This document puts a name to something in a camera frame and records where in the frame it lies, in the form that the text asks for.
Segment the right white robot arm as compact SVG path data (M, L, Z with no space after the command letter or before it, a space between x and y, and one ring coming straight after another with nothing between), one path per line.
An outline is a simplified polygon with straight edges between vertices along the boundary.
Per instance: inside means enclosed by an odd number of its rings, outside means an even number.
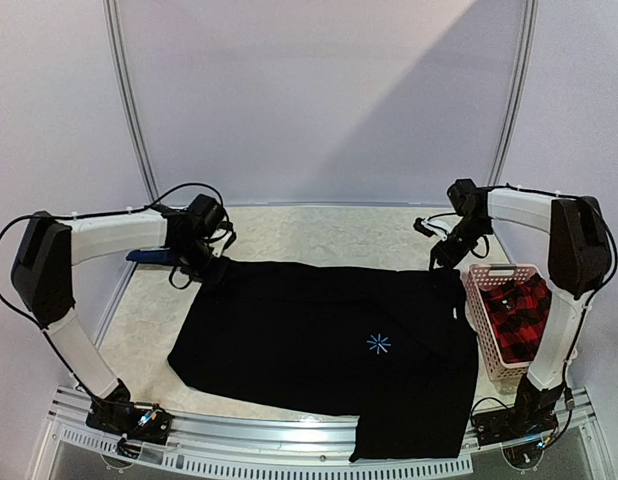
M432 248L432 267L455 268L493 232L493 221L548 235L551 304L526 383L542 394L562 388L587 311L612 269L613 242L598 200L508 185L479 187L471 179L455 181L447 196L460 222Z

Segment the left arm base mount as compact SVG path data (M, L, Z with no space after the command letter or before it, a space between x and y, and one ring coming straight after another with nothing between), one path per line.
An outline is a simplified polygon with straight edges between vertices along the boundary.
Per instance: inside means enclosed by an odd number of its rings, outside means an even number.
M157 445L165 445L174 416L157 403L132 402L121 381L104 397L90 395L86 425L92 429Z

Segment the aluminium front rail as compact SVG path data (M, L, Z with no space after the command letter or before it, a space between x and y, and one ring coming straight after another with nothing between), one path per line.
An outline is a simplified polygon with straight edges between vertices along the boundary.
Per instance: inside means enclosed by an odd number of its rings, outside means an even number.
M145 444L135 459L115 451L117 437L89 429L88 399L60 387L48 411L34 479L613 479L616 476L585 390L557 445L539 457L506 451L521 442L481 447L466 432L461 454L443 460L349 462L352 420L267 421L180 414L165 446Z

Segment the pink perforated laundry basket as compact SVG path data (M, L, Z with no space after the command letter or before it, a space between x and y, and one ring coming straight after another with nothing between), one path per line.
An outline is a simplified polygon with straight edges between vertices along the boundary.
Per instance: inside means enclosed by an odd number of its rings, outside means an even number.
M488 378L493 382L513 382L527 372L531 362L507 364L502 355L489 322L481 292L493 289L508 280L526 281L539 274L533 265L474 264L469 267L465 279L468 311L478 334Z

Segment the right aluminium corner post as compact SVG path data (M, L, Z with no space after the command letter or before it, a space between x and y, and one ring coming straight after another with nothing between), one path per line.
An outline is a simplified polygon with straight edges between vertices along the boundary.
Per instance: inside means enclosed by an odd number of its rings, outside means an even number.
M513 63L513 71L508 98L494 160L487 178L488 185L497 185L502 177L506 157L513 139L515 124L522 102L525 81L528 73L530 56L537 21L538 1L523 2L519 35Z

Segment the black garment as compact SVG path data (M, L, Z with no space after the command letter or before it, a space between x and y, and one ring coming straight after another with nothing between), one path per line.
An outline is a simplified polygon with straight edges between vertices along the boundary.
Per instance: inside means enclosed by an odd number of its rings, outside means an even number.
M357 420L352 461L454 458L478 345L453 269L228 260L168 355L190 388Z

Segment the left aluminium corner post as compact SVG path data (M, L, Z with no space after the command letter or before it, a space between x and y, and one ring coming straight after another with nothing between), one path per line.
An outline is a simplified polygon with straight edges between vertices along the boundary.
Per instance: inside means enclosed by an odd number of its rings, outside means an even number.
M123 114L138 164L140 177L149 200L158 197L158 185L151 165L138 113L124 45L120 2L104 0L104 16L108 31L114 73L118 83Z

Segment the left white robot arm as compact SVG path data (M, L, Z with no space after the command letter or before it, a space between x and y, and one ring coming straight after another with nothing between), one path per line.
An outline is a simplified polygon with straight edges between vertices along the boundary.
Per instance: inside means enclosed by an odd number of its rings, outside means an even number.
M120 381L84 331L74 295L75 267L128 253L134 260L168 266L193 282L235 241L223 205L198 195L186 207L154 203L140 208L24 219L26 228L11 270L11 283L28 314L76 381L104 399L100 419L117 434L137 426L137 412L112 395Z

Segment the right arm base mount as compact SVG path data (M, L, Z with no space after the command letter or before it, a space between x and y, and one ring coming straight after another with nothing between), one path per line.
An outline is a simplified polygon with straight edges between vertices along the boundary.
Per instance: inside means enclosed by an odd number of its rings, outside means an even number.
M568 412L563 426L560 426L555 413L556 403L561 397L564 397ZM549 431L549 436L541 439L537 446L537 449L545 450L564 435L575 408L573 391L565 382L553 389L538 390L526 378L518 385L513 406L499 401L500 409L476 413L475 409L486 400L495 400L495 397L479 400L470 413L470 424L480 446L533 437Z

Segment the aluminium corner post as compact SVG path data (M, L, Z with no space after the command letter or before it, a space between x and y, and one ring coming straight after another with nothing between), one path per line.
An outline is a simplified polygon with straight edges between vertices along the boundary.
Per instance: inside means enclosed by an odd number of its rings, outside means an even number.
M140 177L149 200L158 197L158 185L151 165L138 113L124 45L120 2L104 0L104 16L108 31L114 73L118 83L123 114L138 164Z
M513 71L508 98L494 160L487 178L488 185L497 185L502 177L506 157L513 139L515 124L522 102L525 81L528 73L530 56L537 21L538 1L523 2L519 35L513 63Z

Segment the red black plaid shirt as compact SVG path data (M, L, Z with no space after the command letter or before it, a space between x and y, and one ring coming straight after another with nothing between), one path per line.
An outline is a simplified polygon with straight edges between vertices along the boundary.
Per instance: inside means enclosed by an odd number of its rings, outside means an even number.
M508 280L481 292L495 338L507 364L531 362L538 352L552 299L545 280Z

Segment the folded blue garment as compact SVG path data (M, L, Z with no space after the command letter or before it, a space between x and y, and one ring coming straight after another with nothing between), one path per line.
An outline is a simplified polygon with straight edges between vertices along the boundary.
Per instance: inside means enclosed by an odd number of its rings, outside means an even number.
M174 266L177 259L169 250L133 250L126 255L126 260L143 265Z

